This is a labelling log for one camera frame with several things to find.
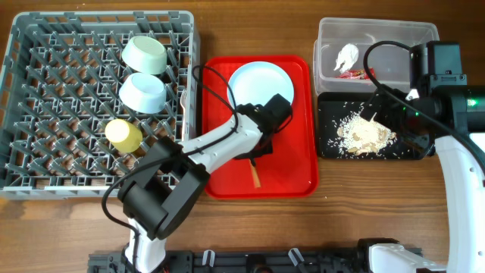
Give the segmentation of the white plastic fork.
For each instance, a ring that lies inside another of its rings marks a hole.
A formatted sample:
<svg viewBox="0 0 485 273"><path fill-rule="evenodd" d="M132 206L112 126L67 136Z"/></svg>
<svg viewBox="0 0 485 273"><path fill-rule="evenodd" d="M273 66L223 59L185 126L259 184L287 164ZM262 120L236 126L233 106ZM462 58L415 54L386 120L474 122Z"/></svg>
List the white plastic fork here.
<svg viewBox="0 0 485 273"><path fill-rule="evenodd" d="M189 129L189 118L187 117L188 111L187 109L187 94L188 91L185 89L182 92L182 95L180 97L180 107L182 108L182 115L183 115L183 120L182 120L182 133L181 133L181 140L185 141L188 136L188 129Z"/></svg>

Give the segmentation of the green bowl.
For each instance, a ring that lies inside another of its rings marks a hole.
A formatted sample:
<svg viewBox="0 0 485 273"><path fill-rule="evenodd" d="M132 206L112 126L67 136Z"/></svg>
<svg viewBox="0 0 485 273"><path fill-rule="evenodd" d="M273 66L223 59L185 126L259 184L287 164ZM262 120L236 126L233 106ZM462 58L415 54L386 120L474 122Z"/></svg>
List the green bowl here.
<svg viewBox="0 0 485 273"><path fill-rule="evenodd" d="M148 36L132 37L123 51L124 63L144 74L163 74L167 66L167 49L156 39Z"/></svg>

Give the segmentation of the wooden chopstick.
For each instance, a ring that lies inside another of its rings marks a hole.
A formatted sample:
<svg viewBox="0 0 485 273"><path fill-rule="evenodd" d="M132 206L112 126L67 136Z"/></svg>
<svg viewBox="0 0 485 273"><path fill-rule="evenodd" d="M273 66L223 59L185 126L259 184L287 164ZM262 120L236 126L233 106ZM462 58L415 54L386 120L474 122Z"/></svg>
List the wooden chopstick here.
<svg viewBox="0 0 485 273"><path fill-rule="evenodd" d="M255 188L260 188L261 187L261 181L258 176L258 172L255 167L255 163L253 161L249 161L249 166L251 169L251 174L252 174L252 180Z"/></svg>

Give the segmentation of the red snack wrapper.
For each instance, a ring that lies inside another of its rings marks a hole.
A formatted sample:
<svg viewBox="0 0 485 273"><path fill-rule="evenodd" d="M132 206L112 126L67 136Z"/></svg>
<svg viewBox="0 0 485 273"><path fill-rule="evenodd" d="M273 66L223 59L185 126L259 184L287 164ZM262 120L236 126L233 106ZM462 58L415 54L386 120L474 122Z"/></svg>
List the red snack wrapper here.
<svg viewBox="0 0 485 273"><path fill-rule="evenodd" d="M338 76L339 79L347 80L369 80L370 77L365 69L348 70Z"/></svg>

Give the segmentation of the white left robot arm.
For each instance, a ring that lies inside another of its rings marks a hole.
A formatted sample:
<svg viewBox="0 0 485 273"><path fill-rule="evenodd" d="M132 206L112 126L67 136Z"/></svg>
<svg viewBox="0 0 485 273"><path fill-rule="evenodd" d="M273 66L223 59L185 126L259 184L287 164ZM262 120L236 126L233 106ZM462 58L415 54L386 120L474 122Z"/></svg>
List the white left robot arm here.
<svg viewBox="0 0 485 273"><path fill-rule="evenodd" d="M152 272L161 265L167 238L186 219L211 174L234 158L253 156L278 127L262 110L240 111L194 139L156 142L121 179L117 194L132 232L125 250L132 270Z"/></svg>

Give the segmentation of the rice food scraps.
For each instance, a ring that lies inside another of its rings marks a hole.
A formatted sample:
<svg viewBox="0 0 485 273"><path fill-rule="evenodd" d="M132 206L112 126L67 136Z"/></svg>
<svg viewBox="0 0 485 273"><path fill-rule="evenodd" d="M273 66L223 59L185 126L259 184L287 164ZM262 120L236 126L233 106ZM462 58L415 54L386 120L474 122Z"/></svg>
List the rice food scraps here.
<svg viewBox="0 0 485 273"><path fill-rule="evenodd" d="M330 148L336 148L338 155L378 155L397 140L397 134L391 129L377 123L373 118L370 121L365 120L356 111L334 121L334 129L336 136L330 138L327 144Z"/></svg>

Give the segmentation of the yellow plastic cup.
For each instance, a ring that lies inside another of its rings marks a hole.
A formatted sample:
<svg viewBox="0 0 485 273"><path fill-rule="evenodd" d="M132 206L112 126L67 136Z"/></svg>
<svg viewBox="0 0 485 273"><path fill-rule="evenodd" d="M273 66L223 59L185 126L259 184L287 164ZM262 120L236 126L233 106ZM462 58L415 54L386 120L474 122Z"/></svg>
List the yellow plastic cup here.
<svg viewBox="0 0 485 273"><path fill-rule="evenodd" d="M142 142L141 130L123 119L109 121L105 127L105 137L122 153L136 151Z"/></svg>

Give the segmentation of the light blue saucer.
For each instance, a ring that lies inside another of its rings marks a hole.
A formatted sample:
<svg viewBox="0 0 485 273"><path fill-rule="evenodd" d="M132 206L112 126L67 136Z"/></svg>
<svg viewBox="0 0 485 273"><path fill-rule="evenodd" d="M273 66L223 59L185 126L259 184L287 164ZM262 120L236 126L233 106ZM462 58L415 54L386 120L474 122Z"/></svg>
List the light blue saucer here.
<svg viewBox="0 0 485 273"><path fill-rule="evenodd" d="M144 114L163 111L166 102L164 83L144 73L131 74L119 89L119 97L125 106Z"/></svg>

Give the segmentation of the white napkin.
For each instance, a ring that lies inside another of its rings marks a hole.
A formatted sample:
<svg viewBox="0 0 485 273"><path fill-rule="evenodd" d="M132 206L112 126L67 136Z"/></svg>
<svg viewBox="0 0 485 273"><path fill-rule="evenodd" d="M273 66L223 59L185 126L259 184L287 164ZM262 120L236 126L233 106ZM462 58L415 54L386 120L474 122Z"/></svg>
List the white napkin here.
<svg viewBox="0 0 485 273"><path fill-rule="evenodd" d="M357 62L359 55L358 47L354 44L346 44L342 47L336 58L335 71L341 74L349 71Z"/></svg>

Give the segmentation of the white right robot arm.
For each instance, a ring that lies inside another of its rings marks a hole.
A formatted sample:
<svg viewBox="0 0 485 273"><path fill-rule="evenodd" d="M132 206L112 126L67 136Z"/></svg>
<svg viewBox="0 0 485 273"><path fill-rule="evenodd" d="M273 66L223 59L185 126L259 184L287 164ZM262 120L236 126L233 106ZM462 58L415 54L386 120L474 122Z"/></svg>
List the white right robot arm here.
<svg viewBox="0 0 485 273"><path fill-rule="evenodd" d="M372 272L482 272L484 270L484 87L442 85L418 98L379 86L361 116L417 142L427 135L443 171L449 258L438 265L394 243L368 249Z"/></svg>

